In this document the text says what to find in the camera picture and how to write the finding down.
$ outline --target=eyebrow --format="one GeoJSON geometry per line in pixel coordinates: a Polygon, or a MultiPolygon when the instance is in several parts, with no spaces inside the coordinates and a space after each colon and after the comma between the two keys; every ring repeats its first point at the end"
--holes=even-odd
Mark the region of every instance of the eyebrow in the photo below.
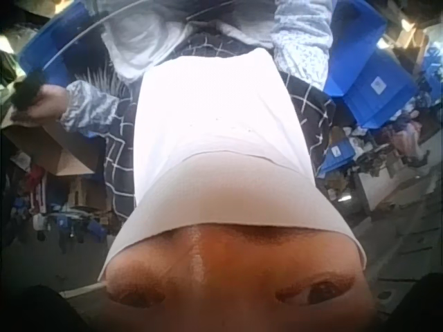
{"type": "Polygon", "coordinates": [[[296,237],[310,237],[321,232],[311,228],[275,226],[226,225],[231,230],[254,244],[280,244],[296,237]]]}

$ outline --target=eye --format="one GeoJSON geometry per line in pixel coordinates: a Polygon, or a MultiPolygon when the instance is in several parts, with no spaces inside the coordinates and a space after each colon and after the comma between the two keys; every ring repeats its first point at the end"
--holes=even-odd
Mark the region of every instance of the eye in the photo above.
{"type": "Polygon", "coordinates": [[[165,295],[157,290],[150,290],[148,293],[132,290],[117,295],[108,293],[108,298],[132,308],[150,308],[163,302],[165,295]]]}
{"type": "Polygon", "coordinates": [[[353,278],[325,280],[304,288],[289,287],[280,290],[275,297],[285,304],[313,306],[342,296],[351,289],[353,284],[353,278]]]}
{"type": "Polygon", "coordinates": [[[329,301],[343,294],[343,291],[331,282],[319,282],[311,287],[307,297],[308,305],[329,301]]]}

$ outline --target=white sleeve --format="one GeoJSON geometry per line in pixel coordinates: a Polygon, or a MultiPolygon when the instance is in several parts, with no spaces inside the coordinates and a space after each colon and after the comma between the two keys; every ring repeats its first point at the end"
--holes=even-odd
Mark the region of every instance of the white sleeve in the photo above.
{"type": "Polygon", "coordinates": [[[277,67],[323,90],[332,45],[331,24],[336,0],[275,0],[272,31],[277,67]]]}

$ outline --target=white label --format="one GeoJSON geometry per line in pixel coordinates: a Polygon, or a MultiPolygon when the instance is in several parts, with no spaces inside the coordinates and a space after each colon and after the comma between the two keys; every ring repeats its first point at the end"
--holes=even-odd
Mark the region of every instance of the white label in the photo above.
{"type": "Polygon", "coordinates": [[[331,152],[334,155],[335,158],[341,156],[341,151],[339,147],[332,147],[331,152]]]}
{"type": "Polygon", "coordinates": [[[383,82],[379,76],[377,76],[374,82],[371,84],[371,87],[374,89],[377,95],[381,95],[386,89],[386,83],[383,82]]]}

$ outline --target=skin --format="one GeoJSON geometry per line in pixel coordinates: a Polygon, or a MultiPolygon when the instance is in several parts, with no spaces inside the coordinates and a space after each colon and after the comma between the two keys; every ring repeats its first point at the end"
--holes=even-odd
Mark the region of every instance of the skin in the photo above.
{"type": "Polygon", "coordinates": [[[372,316],[356,245],[333,232],[181,228],[122,251],[106,282],[122,331],[360,331],[372,316]]]}

